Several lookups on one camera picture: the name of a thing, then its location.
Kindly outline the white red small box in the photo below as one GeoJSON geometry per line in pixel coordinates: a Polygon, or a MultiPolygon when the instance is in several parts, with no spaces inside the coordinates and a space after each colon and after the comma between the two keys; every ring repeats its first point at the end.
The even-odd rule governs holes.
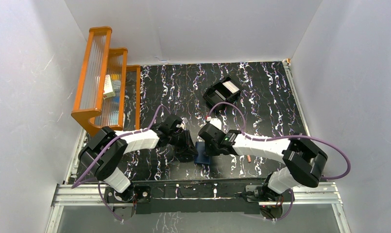
{"type": "Polygon", "coordinates": [[[103,99],[105,100],[105,99],[108,99],[108,98],[112,98],[115,95],[116,94],[115,94],[115,91],[114,91],[114,88],[113,88],[113,83],[112,83],[111,76],[110,75],[105,75],[104,88],[103,88],[103,92],[102,92],[103,99]]]}

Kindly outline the white card stack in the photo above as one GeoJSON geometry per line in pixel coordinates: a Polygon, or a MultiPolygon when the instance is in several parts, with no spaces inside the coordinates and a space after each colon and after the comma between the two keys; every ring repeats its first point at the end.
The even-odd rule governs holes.
{"type": "Polygon", "coordinates": [[[239,91],[239,88],[232,82],[226,81],[222,83],[224,87],[226,87],[232,94],[239,91]]]}

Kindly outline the blue leather card holder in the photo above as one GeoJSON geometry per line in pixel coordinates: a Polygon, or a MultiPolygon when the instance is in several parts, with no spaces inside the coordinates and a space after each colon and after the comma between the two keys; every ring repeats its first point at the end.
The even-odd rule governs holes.
{"type": "Polygon", "coordinates": [[[197,141],[195,143],[197,154],[194,156],[194,164],[197,165],[210,165],[211,158],[206,154],[205,142],[197,141]]]}

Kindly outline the orange wooden rack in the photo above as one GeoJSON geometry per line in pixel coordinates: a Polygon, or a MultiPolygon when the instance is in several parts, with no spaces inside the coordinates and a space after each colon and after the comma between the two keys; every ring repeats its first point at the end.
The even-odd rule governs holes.
{"type": "Polygon", "coordinates": [[[111,47],[112,28],[89,29],[71,116],[94,136],[102,127],[115,131],[140,128],[141,67],[128,65],[128,50],[111,47]],[[115,96],[103,99],[105,75],[110,75],[115,96]]]}

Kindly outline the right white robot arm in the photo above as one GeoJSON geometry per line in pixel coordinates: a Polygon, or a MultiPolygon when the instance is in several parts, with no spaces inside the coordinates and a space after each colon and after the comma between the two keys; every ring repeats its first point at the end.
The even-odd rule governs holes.
{"type": "Polygon", "coordinates": [[[328,159],[325,152],[303,135],[254,138],[239,130],[225,133],[211,123],[203,126],[198,135],[205,142],[207,155],[253,155],[284,164],[262,186],[261,193],[269,201],[277,200],[283,192],[298,185],[317,187],[328,159]]]}

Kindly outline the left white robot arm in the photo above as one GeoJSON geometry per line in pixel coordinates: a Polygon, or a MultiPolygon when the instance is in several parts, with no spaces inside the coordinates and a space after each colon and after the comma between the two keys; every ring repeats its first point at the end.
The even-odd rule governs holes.
{"type": "Polygon", "coordinates": [[[129,202],[135,194],[134,185],[118,168],[121,158],[129,152],[167,145],[184,158],[198,154],[184,121],[169,115],[164,121],[137,131],[120,132],[103,127],[82,148],[78,158],[87,173],[113,188],[122,202],[129,202]]]}

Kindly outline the black card box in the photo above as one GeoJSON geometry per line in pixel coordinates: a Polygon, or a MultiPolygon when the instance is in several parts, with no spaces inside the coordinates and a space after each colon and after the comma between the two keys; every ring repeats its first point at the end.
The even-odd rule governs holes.
{"type": "Polygon", "coordinates": [[[236,104],[236,102],[241,96],[242,91],[243,91],[243,87],[241,86],[241,84],[238,81],[228,76],[223,79],[220,79],[219,81],[217,81],[216,83],[208,87],[205,93],[203,94],[203,99],[205,100],[207,106],[210,109],[219,102],[236,104]],[[232,94],[222,84],[223,82],[226,81],[232,81],[239,88],[239,91],[232,94]]]}

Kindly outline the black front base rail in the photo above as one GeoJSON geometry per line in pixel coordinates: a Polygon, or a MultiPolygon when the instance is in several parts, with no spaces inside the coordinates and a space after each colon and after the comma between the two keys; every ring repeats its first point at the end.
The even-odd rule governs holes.
{"type": "Polygon", "coordinates": [[[115,213],[130,207],[132,214],[166,212],[241,212],[262,215],[269,220],[283,217],[295,198],[287,189],[282,194],[264,190],[263,178],[137,181],[127,194],[106,187],[104,200],[115,213]]]}

